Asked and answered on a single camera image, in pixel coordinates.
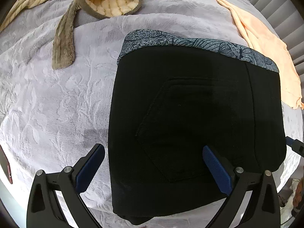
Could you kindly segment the smartphone with red case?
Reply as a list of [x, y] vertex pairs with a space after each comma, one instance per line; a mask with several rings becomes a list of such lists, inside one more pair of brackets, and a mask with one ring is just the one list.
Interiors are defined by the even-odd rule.
[[0, 161], [1, 161], [1, 168], [6, 176], [7, 180], [9, 181], [10, 184], [13, 184], [10, 163], [1, 146], [0, 146]]

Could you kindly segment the lavender embossed plush blanket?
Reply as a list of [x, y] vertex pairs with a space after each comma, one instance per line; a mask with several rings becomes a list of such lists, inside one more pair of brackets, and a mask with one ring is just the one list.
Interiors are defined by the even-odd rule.
[[[26, 226], [31, 185], [38, 170], [60, 172], [97, 143], [106, 145], [110, 101], [123, 40], [150, 28], [189, 38], [245, 44], [230, 12], [216, 0], [144, 0], [136, 15], [98, 21], [76, 16], [76, 60], [51, 66], [54, 33], [73, 0], [50, 0], [25, 10], [1, 33], [1, 146], [12, 183], [1, 181]], [[249, 0], [227, 0], [266, 23]]]

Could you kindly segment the beige striped fleece robe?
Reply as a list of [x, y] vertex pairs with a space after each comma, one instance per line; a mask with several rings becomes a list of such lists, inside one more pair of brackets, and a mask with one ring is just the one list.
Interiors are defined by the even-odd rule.
[[[31, 9], [48, 0], [17, 0], [1, 23], [4, 30], [24, 9]], [[75, 60], [74, 19], [80, 9], [98, 19], [108, 19], [133, 14], [140, 9], [143, 0], [73, 0], [61, 18], [53, 41], [52, 68], [67, 68]]]

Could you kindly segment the black pants with patterned waistband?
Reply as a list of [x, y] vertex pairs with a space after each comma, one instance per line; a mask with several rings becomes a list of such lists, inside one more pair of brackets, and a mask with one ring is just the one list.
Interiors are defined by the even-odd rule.
[[113, 211], [132, 224], [225, 197], [203, 160], [247, 172], [286, 156], [279, 70], [239, 44], [138, 29], [117, 60], [108, 135]]

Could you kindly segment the peach orange cloth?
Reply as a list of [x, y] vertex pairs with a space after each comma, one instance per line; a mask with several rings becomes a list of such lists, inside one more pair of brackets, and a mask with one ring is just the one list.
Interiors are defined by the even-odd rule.
[[234, 23], [248, 46], [276, 63], [281, 86], [281, 100], [293, 109], [303, 109], [301, 84], [287, 45], [259, 19], [226, 0], [216, 0], [230, 10]]

